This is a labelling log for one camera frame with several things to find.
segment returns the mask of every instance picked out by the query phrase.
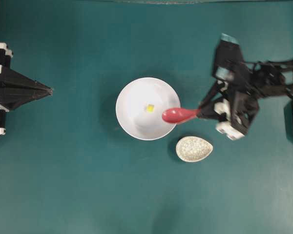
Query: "red spoon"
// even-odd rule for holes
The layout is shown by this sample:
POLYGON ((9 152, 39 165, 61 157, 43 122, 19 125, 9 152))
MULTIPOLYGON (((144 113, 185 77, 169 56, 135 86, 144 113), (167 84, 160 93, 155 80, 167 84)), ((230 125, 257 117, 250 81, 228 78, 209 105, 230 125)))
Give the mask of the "red spoon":
POLYGON ((167 123, 181 124, 195 118, 200 111, 201 109, 171 108, 162 113, 162 119, 167 123))

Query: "white bowl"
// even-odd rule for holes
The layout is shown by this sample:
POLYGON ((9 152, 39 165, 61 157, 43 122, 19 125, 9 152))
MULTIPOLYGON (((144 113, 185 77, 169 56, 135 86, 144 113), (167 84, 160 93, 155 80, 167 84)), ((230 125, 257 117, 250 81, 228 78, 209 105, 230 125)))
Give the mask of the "white bowl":
POLYGON ((116 117, 121 127, 140 140, 156 140, 170 133, 176 124, 162 120, 166 109, 180 107, 177 93, 166 82, 140 78, 125 86, 116 101, 116 117))
POLYGON ((213 151, 213 146, 206 140, 196 136, 186 136, 178 141, 176 152, 185 162, 198 162, 213 151))

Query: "white speckled dish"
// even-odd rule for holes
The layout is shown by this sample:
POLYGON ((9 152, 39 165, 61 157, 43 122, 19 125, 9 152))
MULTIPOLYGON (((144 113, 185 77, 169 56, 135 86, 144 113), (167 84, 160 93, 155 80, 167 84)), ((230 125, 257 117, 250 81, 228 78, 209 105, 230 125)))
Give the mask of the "white speckled dish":
POLYGON ((198 162, 213 151, 213 146, 206 140, 196 136, 186 136, 178 141, 176 152, 185 162, 198 162))

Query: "green tabletop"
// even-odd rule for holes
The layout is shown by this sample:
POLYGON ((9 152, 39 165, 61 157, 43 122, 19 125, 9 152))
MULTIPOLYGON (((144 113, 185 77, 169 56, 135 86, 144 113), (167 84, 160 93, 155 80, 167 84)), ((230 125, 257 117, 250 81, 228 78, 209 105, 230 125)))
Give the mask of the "green tabletop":
POLYGON ((166 81, 183 107, 196 108, 214 82, 221 33, 238 39, 246 60, 290 59, 293 0, 2 0, 12 69, 54 94, 7 116, 0 234, 293 234, 287 97, 261 100, 239 141, 196 119, 141 141, 116 120, 117 95, 141 77, 166 81), (189 135, 212 143, 212 154, 179 160, 175 145, 189 135))

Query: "small yellow cube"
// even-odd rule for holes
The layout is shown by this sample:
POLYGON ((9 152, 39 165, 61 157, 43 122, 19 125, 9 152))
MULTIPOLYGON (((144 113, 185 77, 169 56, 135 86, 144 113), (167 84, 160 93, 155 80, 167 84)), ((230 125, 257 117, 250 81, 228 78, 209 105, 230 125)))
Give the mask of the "small yellow cube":
POLYGON ((146 111, 152 113, 154 111, 154 105, 149 104, 146 108, 146 111))

